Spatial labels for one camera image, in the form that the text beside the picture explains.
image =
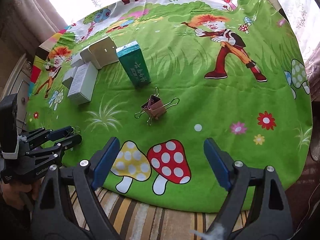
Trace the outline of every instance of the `binder clip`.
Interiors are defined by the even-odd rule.
[[[149,115],[147,125],[151,125],[153,118],[158,120],[159,117],[164,114],[169,107],[176,106],[179,102],[179,98],[173,98],[169,103],[164,105],[161,101],[161,98],[159,97],[159,88],[156,87],[154,95],[151,95],[150,98],[148,98],[148,102],[141,106],[142,110],[134,114],[134,117],[138,119],[140,118],[140,116],[142,116],[142,114],[147,113]]]

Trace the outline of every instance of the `teal box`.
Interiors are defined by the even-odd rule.
[[[137,41],[116,49],[118,58],[132,84],[142,87],[151,82],[149,71]]]

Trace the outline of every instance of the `orange hair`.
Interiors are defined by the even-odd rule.
[[[69,56],[72,50],[70,50],[67,46],[58,46],[55,47],[48,55],[49,59],[54,58],[54,56]]]
[[[217,22],[217,21],[227,22],[228,20],[229,19],[224,16],[215,16],[212,14],[201,14],[201,15],[194,16],[188,25],[191,27],[198,27],[201,24],[206,22]]]

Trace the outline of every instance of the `cartoon boy with orange hair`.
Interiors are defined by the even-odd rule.
[[[217,57],[216,67],[213,71],[205,74],[206,79],[223,79],[228,75],[225,71],[225,58],[227,54],[235,54],[245,65],[252,71],[255,79],[258,82],[266,82],[267,78],[261,73],[257,64],[249,58],[248,54],[244,50],[245,44],[242,38],[229,30],[225,26],[225,22],[229,19],[223,16],[215,16],[212,14],[203,14],[194,16],[189,23],[183,22],[195,30],[196,36],[210,37],[211,41],[220,42],[221,49]],[[206,26],[211,29],[211,32],[199,29],[199,26]]]
[[[56,78],[56,76],[58,75],[58,73],[60,72],[61,69],[61,65],[62,63],[65,61],[65,59],[71,54],[71,50],[66,47],[66,46],[58,46],[55,47],[48,55],[48,62],[45,65],[45,70],[48,71],[48,80],[46,82],[44,82],[36,91],[36,93],[34,94],[35,96],[40,92],[40,90],[46,85],[48,84],[48,88],[47,91],[45,93],[44,98],[46,99],[48,97],[50,88],[52,86],[52,83],[54,81],[54,79]]]

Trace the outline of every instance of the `yellow flower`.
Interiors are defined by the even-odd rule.
[[[261,134],[258,134],[258,136],[254,136],[253,141],[256,143],[256,145],[258,144],[262,145],[262,143],[264,142],[264,136],[261,136]]]

